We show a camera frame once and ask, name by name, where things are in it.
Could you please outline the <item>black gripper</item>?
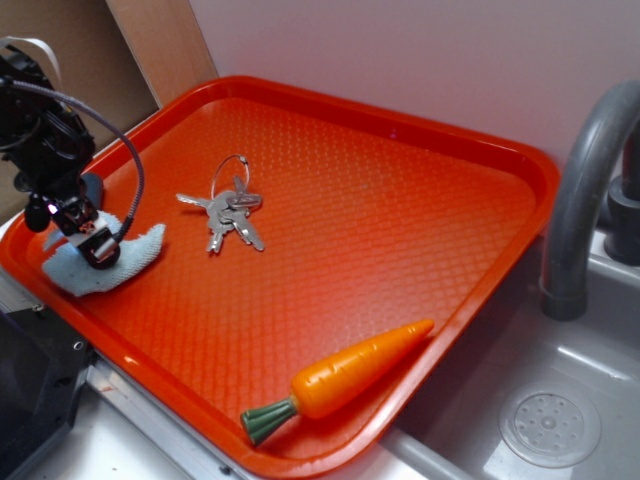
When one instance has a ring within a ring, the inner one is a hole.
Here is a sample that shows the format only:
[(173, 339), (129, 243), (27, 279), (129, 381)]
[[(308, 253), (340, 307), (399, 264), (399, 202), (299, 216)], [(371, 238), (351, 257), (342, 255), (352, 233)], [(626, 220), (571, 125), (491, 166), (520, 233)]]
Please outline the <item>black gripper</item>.
[(81, 193), (81, 179), (85, 196), (101, 209), (103, 179), (82, 174), (95, 152), (93, 136), (61, 101), (20, 90), (17, 81), (53, 88), (35, 60), (7, 45), (1, 49), (1, 151), (19, 169), (20, 183), (39, 196), (67, 200)]

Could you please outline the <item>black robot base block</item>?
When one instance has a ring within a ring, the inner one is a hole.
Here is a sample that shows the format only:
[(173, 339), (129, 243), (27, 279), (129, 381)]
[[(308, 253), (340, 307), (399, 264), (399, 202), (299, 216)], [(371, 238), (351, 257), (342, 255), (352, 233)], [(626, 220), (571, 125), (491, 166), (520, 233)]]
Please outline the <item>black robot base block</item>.
[(43, 305), (1, 314), (1, 477), (19, 479), (74, 427), (93, 349)]

